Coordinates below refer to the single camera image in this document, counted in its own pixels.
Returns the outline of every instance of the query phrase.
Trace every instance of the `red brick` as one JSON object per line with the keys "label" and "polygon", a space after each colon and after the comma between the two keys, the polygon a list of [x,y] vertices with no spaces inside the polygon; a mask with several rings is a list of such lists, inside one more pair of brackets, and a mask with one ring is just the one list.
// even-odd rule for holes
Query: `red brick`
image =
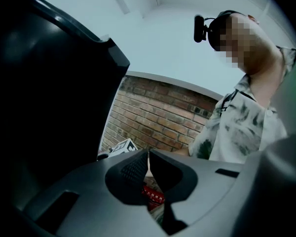
{"label": "red brick", "polygon": [[132,92],[133,88],[134,88],[133,86],[130,86],[130,85],[127,85],[127,84],[124,84],[124,83],[120,87],[120,89],[125,90],[126,93],[127,92]]}
{"label": "red brick", "polygon": [[143,133],[138,134],[138,138],[140,138],[142,141],[146,142],[147,144],[152,145],[155,147],[158,143],[155,139],[152,139],[150,136],[144,135]]}
{"label": "red brick", "polygon": [[148,126],[149,128],[156,130],[158,132],[161,132],[163,127],[155,122],[152,122],[146,118],[142,118],[140,116],[137,116],[136,121],[140,124],[143,124],[145,126]]}
{"label": "red brick", "polygon": [[113,105],[116,105],[116,106],[120,107],[122,105],[122,102],[115,99],[115,101],[113,102]]}
{"label": "red brick", "polygon": [[110,140],[111,142],[113,142],[115,145],[117,145],[119,143],[118,140],[116,140],[114,137],[110,136],[108,133],[104,133],[104,137],[106,137],[108,140]]}
{"label": "red brick", "polygon": [[135,113],[135,114],[140,115],[140,116],[143,116],[143,117],[146,115],[146,113],[144,111],[142,111],[142,110],[140,110],[140,109],[138,109],[136,107],[133,107],[133,106],[130,106],[130,105],[126,105],[124,103],[122,104],[121,107],[123,109],[125,109],[125,110],[130,111],[131,113]]}
{"label": "red brick", "polygon": [[166,128],[163,129],[162,133],[163,133],[164,135],[166,135],[166,136],[168,136],[168,137],[174,139],[174,140],[176,140],[177,137],[178,137],[178,134],[177,134],[176,132],[171,131],[171,130],[166,129]]}
{"label": "red brick", "polygon": [[147,113],[146,118],[153,121],[153,122],[157,122],[157,120],[158,120],[158,116],[151,114],[151,113]]}
{"label": "red brick", "polygon": [[125,96],[121,96],[121,95],[117,94],[116,99],[119,100],[119,101],[122,101],[124,103],[129,103],[129,98],[125,97]]}
{"label": "red brick", "polygon": [[122,96],[125,96],[125,95],[126,95],[126,91],[120,89],[120,90],[118,91],[118,94],[119,94],[119,95],[122,95]]}
{"label": "red brick", "polygon": [[206,118],[203,118],[199,115],[196,115],[194,116],[194,119],[193,119],[195,122],[199,123],[199,124],[202,124],[202,125],[205,125],[207,119]]}
{"label": "red brick", "polygon": [[115,131],[113,131],[112,129],[110,129],[108,126],[105,129],[105,132],[107,132],[110,136],[116,138],[117,133]]}
{"label": "red brick", "polygon": [[172,113],[166,113],[166,119],[171,120],[177,124],[183,124],[184,118]]}
{"label": "red brick", "polygon": [[146,148],[146,146],[147,146],[146,142],[143,142],[142,140],[140,140],[138,138],[135,139],[134,143],[136,146],[139,146],[141,148]]}
{"label": "red brick", "polygon": [[136,129],[133,129],[133,128],[130,130],[130,133],[132,135],[134,135],[135,137],[140,137],[140,135],[141,135],[141,132],[140,131],[138,131]]}
{"label": "red brick", "polygon": [[130,113],[128,111],[125,111],[124,115],[125,115],[125,117],[127,117],[127,118],[129,118],[131,120],[135,120],[136,119],[136,115],[135,114],[132,114],[132,113]]}
{"label": "red brick", "polygon": [[144,89],[139,89],[139,88],[134,88],[133,92],[135,94],[139,94],[139,95],[144,95],[146,93],[146,91]]}
{"label": "red brick", "polygon": [[120,126],[120,121],[115,118],[110,117],[109,122],[113,123],[114,125]]}
{"label": "red brick", "polygon": [[169,151],[169,152],[172,150],[172,148],[170,146],[168,146],[166,144],[163,144],[161,142],[158,142],[156,147],[161,149],[161,150],[165,150],[165,151]]}
{"label": "red brick", "polygon": [[204,99],[198,99],[196,104],[198,107],[203,108],[209,112],[212,112],[215,108],[215,103],[208,102]]}
{"label": "red brick", "polygon": [[128,125],[126,125],[126,124],[124,124],[122,122],[120,123],[119,127],[122,128],[124,131],[129,132],[129,133],[132,131],[132,128],[130,126],[128,126]]}
{"label": "red brick", "polygon": [[211,98],[211,97],[208,97],[208,96],[205,96],[205,95],[202,95],[202,94],[199,94],[199,97],[198,99],[203,99],[207,102],[210,102],[210,103],[213,103],[213,104],[217,104],[218,100],[214,99],[214,98]]}
{"label": "red brick", "polygon": [[124,141],[124,140],[126,140],[126,139],[128,139],[128,138],[125,138],[125,137],[123,137],[122,135],[119,135],[119,134],[117,134],[116,135],[116,139],[119,141],[119,142],[121,142],[121,141]]}
{"label": "red brick", "polygon": [[136,82],[140,82],[142,84],[149,84],[150,80],[147,78],[143,78],[143,77],[131,77],[132,80],[136,81]]}
{"label": "red brick", "polygon": [[163,110],[160,110],[158,108],[154,108],[153,111],[152,111],[154,114],[158,115],[158,116],[161,116],[163,118],[166,117],[167,113]]}
{"label": "red brick", "polygon": [[184,135],[180,135],[179,136],[179,141],[181,141],[181,142],[183,142],[185,144],[188,144],[188,143],[192,142],[193,139],[190,138],[190,137],[184,136]]}
{"label": "red brick", "polygon": [[[127,130],[129,129],[130,131],[132,130],[131,127],[129,127],[129,126],[123,124],[123,123],[120,123],[120,125],[121,125],[122,128],[126,128]],[[112,127],[112,128],[114,129],[114,131],[117,132],[116,138],[117,138],[117,140],[118,140],[119,142],[121,142],[121,141],[123,141],[123,140],[126,140],[126,139],[128,139],[128,138],[130,138],[130,139],[132,139],[132,140],[135,139],[135,136],[134,136],[134,135],[132,135],[132,134],[130,134],[130,133],[124,131],[124,130],[123,130],[122,128],[120,128],[120,127],[117,127],[117,126],[114,125],[114,127]]]}
{"label": "red brick", "polygon": [[162,103],[162,102],[160,102],[158,100],[154,100],[154,99],[150,99],[149,104],[153,105],[153,106],[156,106],[158,108],[163,108],[163,106],[164,106],[164,103]]}
{"label": "red brick", "polygon": [[182,126],[182,125],[179,125],[179,124],[176,124],[172,121],[169,121],[169,120],[166,120],[164,118],[158,118],[158,123],[160,125],[163,125],[163,126],[166,126],[167,128],[170,128],[171,130],[175,130],[179,133],[182,133],[182,134],[187,134],[187,128]]}
{"label": "red brick", "polygon": [[116,130],[116,125],[112,124],[111,122],[107,123],[107,127],[113,131]]}
{"label": "red brick", "polygon": [[183,123],[184,126],[188,127],[188,128],[191,128],[193,130],[196,130],[196,131],[201,131],[203,126],[198,124],[198,123],[195,123],[193,121],[190,121],[190,120],[185,120],[184,123]]}
{"label": "red brick", "polygon": [[137,81],[135,82],[135,86],[138,88],[146,89],[146,90],[153,90],[156,86],[156,82],[149,81],[148,79],[146,81]]}
{"label": "red brick", "polygon": [[113,105],[112,110],[119,113],[119,114],[122,114],[122,115],[124,115],[124,113],[125,113],[125,111],[122,108],[117,107],[115,105]]}
{"label": "red brick", "polygon": [[135,99],[137,101],[144,102],[146,104],[149,103],[149,98],[144,97],[144,96],[136,95],[136,94],[133,94],[133,93],[130,93],[130,92],[127,92],[126,96],[129,97],[129,98]]}
{"label": "red brick", "polygon": [[108,151],[109,147],[107,144],[105,144],[104,142],[102,142],[102,148],[101,148],[102,152]]}
{"label": "red brick", "polygon": [[169,88],[158,85],[154,88],[154,91],[162,95],[167,95],[169,93]]}
{"label": "red brick", "polygon": [[162,141],[163,143],[165,143],[171,147],[177,148],[177,149],[180,149],[182,146],[182,143],[177,142],[173,139],[170,139],[166,136],[163,136],[161,133],[155,132],[155,133],[153,133],[152,137],[158,141]]}
{"label": "red brick", "polygon": [[130,119],[128,119],[128,118],[125,118],[125,119],[126,119],[126,122],[125,122],[125,123],[126,123],[127,125],[131,126],[132,128],[138,129],[138,127],[139,127],[139,124],[138,124],[138,123],[133,122],[132,120],[130,120]]}
{"label": "red brick", "polygon": [[185,109],[185,110],[188,109],[188,103],[187,102],[183,102],[181,100],[175,99],[173,104],[175,106],[178,106],[178,107],[182,108],[182,109]]}
{"label": "red brick", "polygon": [[133,99],[130,100],[129,104],[133,105],[133,106],[136,106],[136,107],[138,107],[140,109],[143,109],[146,112],[153,112],[153,107],[148,105],[148,104],[145,104],[145,103],[133,100]]}
{"label": "red brick", "polygon": [[116,119],[118,119],[119,121],[121,121],[121,122],[123,122],[123,123],[126,124],[127,118],[124,117],[123,115],[117,114],[117,118]]}
{"label": "red brick", "polygon": [[183,110],[178,107],[171,106],[171,105],[167,105],[167,104],[164,105],[163,109],[166,111],[169,111],[171,113],[177,114],[179,116],[185,117],[187,119],[192,119],[193,115],[194,115],[186,110]]}
{"label": "red brick", "polygon": [[181,88],[181,87],[177,87],[175,91],[177,91],[183,95],[191,96],[191,97],[199,98],[200,96],[202,96],[202,94],[200,94],[200,93],[197,93],[197,92],[190,90],[190,89]]}
{"label": "red brick", "polygon": [[139,126],[139,130],[141,132],[143,132],[144,134],[147,134],[149,136],[151,136],[153,134],[153,130],[151,130],[151,129],[145,127],[145,126],[142,126],[142,125]]}
{"label": "red brick", "polygon": [[172,97],[161,95],[159,93],[151,92],[151,91],[147,91],[145,95],[147,97],[154,98],[154,99],[157,99],[157,100],[159,100],[161,102],[165,102],[165,103],[168,103],[168,104],[172,104],[173,100],[174,100]]}
{"label": "red brick", "polygon": [[103,141],[105,142],[105,144],[107,144],[111,148],[113,148],[113,147],[116,146],[113,142],[111,142],[110,140],[108,140],[106,137],[103,138]]}
{"label": "red brick", "polygon": [[199,135],[199,132],[189,129],[187,134],[189,137],[196,138],[196,136]]}
{"label": "red brick", "polygon": [[191,103],[191,104],[196,104],[197,103],[197,98],[196,97],[186,96],[186,95],[183,95],[183,94],[178,93],[176,91],[170,91],[169,96],[175,97],[177,99],[180,99],[182,101],[185,101],[185,102],[188,102],[188,103]]}
{"label": "red brick", "polygon": [[118,116],[118,113],[111,111],[110,116],[116,119]]}
{"label": "red brick", "polygon": [[199,108],[199,107],[197,107],[195,105],[189,105],[188,108],[187,108],[187,110],[189,112],[191,112],[191,113],[196,113],[196,114],[199,114],[199,115],[202,115],[202,116],[204,116],[203,115],[204,112],[206,112],[206,115],[208,113],[207,110],[201,109],[201,108]]}

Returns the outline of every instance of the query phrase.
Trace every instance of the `white box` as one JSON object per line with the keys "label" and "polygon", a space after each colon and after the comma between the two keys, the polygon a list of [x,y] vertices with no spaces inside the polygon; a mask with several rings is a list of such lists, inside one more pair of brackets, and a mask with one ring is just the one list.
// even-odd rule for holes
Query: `white box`
{"label": "white box", "polygon": [[128,153],[130,151],[138,150],[134,142],[131,139],[124,140],[116,145],[109,157],[117,156],[119,154]]}

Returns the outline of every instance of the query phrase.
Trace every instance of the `headset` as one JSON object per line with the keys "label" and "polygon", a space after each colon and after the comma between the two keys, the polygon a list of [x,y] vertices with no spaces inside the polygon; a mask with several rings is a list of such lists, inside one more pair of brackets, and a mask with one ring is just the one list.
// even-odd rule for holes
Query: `headset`
{"label": "headset", "polygon": [[[206,33],[208,35],[209,44],[216,51],[220,50],[220,35],[221,30],[224,29],[224,22],[227,17],[233,13],[240,13],[234,10],[222,11],[218,14],[217,18],[205,18],[202,15],[196,15],[194,18],[194,41],[200,43],[202,40],[206,40]],[[208,19],[213,19],[209,27],[204,25],[205,21]]]}

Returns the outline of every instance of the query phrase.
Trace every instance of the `person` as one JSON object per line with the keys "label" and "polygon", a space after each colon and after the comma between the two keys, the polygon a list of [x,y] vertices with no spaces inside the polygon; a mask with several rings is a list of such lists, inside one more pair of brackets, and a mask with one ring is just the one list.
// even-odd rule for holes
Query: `person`
{"label": "person", "polygon": [[219,35],[211,36],[212,42],[209,38],[211,46],[225,52],[246,74],[235,91],[216,104],[189,147],[175,153],[244,163],[251,152],[287,136],[270,99],[291,71],[296,49],[277,47],[253,16],[235,11],[221,12],[210,29]]}

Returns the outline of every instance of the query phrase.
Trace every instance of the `white shirt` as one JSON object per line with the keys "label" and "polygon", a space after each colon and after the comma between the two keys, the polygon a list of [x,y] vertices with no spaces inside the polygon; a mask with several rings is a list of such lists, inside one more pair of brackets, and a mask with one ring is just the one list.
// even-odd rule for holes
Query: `white shirt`
{"label": "white shirt", "polygon": [[[293,67],[296,51],[281,48],[285,74]],[[230,101],[226,95],[215,106],[202,132],[189,144],[193,157],[244,163],[251,152],[262,151],[269,144],[287,136],[276,109],[262,107],[255,100],[245,75],[235,86]]]}

